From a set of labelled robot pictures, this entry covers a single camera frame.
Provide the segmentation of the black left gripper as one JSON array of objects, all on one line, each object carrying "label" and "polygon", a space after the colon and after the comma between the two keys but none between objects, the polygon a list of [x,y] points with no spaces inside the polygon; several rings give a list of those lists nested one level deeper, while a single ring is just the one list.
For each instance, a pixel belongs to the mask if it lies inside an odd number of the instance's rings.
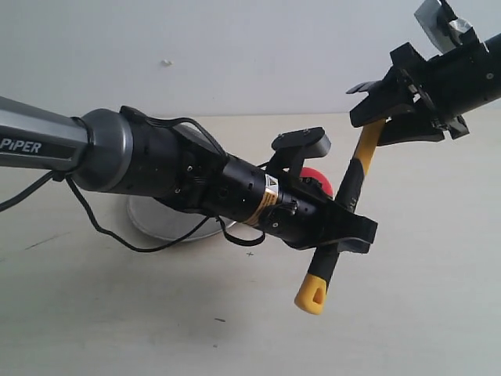
[{"label": "black left gripper", "polygon": [[218,172],[218,217],[228,218],[259,231],[252,240],[225,238],[253,247],[266,236],[280,239],[295,250],[319,248],[322,252],[366,254],[369,237],[335,237],[356,233],[356,215],[322,191],[287,173],[270,175],[267,163],[256,166],[230,156]]}]

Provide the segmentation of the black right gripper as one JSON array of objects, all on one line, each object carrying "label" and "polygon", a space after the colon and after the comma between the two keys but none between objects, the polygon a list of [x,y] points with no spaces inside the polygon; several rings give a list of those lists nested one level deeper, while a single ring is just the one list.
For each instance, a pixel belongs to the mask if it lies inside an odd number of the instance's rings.
[{"label": "black right gripper", "polygon": [[359,128],[387,121],[378,146],[432,142],[470,134],[463,115],[500,98],[500,35],[424,59],[409,43],[391,52],[393,68],[349,94],[367,97],[349,111]]}]

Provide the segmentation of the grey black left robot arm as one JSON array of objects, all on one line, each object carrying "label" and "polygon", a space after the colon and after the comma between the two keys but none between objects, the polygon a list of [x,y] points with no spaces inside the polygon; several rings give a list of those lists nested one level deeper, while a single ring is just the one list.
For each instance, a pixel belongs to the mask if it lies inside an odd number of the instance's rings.
[{"label": "grey black left robot arm", "polygon": [[151,197],[177,212],[224,217],[297,250],[340,244],[366,253],[377,224],[299,176],[330,145],[322,128],[289,132],[260,168],[224,151],[187,118],[156,119],[131,108],[82,117],[1,100],[1,164],[69,178],[83,190]]}]

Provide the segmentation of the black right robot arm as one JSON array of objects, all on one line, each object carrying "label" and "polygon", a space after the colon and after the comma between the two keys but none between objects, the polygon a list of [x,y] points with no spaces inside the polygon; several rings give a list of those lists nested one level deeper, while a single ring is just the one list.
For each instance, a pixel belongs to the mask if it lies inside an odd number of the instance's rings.
[{"label": "black right robot arm", "polygon": [[382,79],[349,89],[367,95],[349,112],[353,127],[385,121],[379,146],[467,136],[464,114],[500,98],[498,35],[485,42],[470,35],[429,60],[406,42],[390,57]]}]

